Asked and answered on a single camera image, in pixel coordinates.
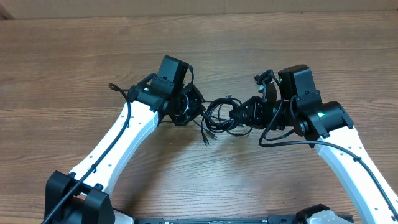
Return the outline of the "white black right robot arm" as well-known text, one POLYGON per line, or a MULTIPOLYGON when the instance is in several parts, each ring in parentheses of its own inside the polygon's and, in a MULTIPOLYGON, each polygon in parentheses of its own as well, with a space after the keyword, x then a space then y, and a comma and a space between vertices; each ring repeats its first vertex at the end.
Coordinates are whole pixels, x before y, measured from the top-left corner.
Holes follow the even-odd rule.
POLYGON ((323 103, 307 65, 254 77, 262 96, 230 118, 263 131, 262 147, 307 144, 330 166, 363 223, 397 223, 397 195, 366 152, 354 122, 336 101, 323 103))

